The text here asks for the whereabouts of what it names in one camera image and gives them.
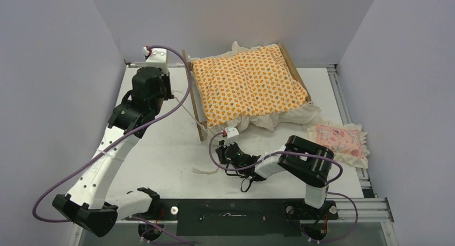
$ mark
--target orange patterned pillow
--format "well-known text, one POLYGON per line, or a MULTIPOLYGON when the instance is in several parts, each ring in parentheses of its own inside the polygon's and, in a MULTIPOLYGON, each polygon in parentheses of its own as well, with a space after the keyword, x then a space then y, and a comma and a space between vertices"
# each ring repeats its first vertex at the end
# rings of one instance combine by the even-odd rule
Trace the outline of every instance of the orange patterned pillow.
POLYGON ((278 46, 197 60, 193 73, 208 126, 293 110, 304 105, 307 97, 278 46))

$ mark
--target wooden frame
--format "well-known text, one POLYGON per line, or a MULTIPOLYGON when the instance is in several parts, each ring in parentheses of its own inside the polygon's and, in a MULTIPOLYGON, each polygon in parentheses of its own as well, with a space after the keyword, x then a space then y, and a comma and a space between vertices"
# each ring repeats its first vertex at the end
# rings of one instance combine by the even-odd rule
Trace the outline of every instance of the wooden frame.
MULTIPOLYGON (((308 96, 306 98, 306 101, 310 102, 311 101, 310 92, 308 91, 308 89, 306 88, 305 84, 303 83, 302 78, 300 77, 300 74, 298 73, 298 71, 297 71, 297 69, 296 69, 291 57, 289 56, 288 51, 286 50, 285 46, 282 43, 278 43, 278 47, 280 48, 281 54, 283 55, 284 60, 286 61, 286 64, 288 65, 288 69, 289 69, 289 72, 290 72, 291 76, 294 79, 296 79, 298 81, 298 83, 300 83, 300 85, 302 85, 302 87, 306 90, 306 92, 308 94, 308 96)), ((182 50, 182 55, 183 55, 183 57, 185 59, 187 58, 185 50, 182 50)), ((189 65, 190 69, 193 70, 193 64, 191 62, 189 62, 188 65, 189 65)), ((205 128, 207 128, 207 121, 199 121, 199 114, 197 113, 196 99, 194 97, 194 93, 198 93, 198 91, 193 91, 193 87, 191 87, 190 96, 191 96, 191 103, 193 104, 194 118, 200 124, 202 124, 205 128)), ((196 124, 196 128, 197 128, 197 132, 199 133, 199 139, 201 141, 203 141, 204 140, 204 136, 202 134, 201 127, 196 124)))

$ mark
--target black loop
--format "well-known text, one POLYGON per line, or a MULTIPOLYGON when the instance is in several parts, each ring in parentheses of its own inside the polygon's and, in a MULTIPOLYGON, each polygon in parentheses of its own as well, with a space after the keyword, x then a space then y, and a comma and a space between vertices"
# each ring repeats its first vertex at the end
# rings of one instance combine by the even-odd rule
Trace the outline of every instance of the black loop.
POLYGON ((245 180, 248 180, 248 177, 242 180, 242 184, 240 185, 240 191, 241 191, 241 192, 247 192, 247 191, 249 190, 249 188, 251 187, 251 184, 253 183, 253 179, 250 179, 250 180, 249 180, 248 187, 246 188, 246 190, 243 190, 243 182, 244 182, 245 180))

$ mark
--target pillow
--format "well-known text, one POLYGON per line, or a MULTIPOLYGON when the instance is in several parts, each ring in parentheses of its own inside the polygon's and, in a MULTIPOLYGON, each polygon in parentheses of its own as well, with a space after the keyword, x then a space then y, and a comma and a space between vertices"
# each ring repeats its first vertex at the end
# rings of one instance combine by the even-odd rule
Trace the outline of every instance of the pillow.
POLYGON ((193 60, 193 75, 208 129, 242 131, 252 122, 273 131, 279 122, 305 124, 320 112, 305 102, 307 92, 291 76, 278 45, 193 60))
POLYGON ((370 152, 366 149, 366 132, 362 132, 362 125, 337 125, 328 120, 307 129, 308 138, 335 153, 334 160, 345 162, 354 167, 368 168, 366 156, 370 152))

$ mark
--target white tabletop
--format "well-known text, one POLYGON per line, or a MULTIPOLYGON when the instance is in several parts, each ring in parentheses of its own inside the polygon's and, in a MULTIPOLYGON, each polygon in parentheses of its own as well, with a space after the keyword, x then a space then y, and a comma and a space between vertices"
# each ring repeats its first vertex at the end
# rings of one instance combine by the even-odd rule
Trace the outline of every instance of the white tabletop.
MULTIPOLYGON (((341 123, 332 86, 325 68, 297 68, 315 105, 322 109, 320 117, 341 123)), ((127 68, 120 88, 118 102, 131 89, 131 78, 137 68, 127 68)), ((171 87, 185 92, 187 87, 184 68, 171 68, 171 87)), ((177 101, 164 102, 161 114, 175 107, 177 101)), ((192 112, 191 100, 185 104, 192 112)), ((307 138, 298 124, 279 124, 270 132, 250 125, 240 133, 239 145, 247 154, 261 155, 278 149, 291 135, 307 138)), ((200 142, 195 121, 183 108, 150 126, 143 138, 132 149, 112 182, 108 197, 118 196, 139 187, 149 187, 162 198, 222 199, 222 198, 304 198, 305 184, 288 172, 280 172, 264 182, 253 183, 247 193, 240 191, 241 179, 226 176, 219 170, 212 175, 192 172, 216 169, 208 155, 207 140, 200 142)), ((343 175, 331 183, 329 191, 343 193, 352 198, 363 198, 362 189, 354 167, 342 164, 343 175)), ((332 167, 329 178, 338 172, 332 167)))

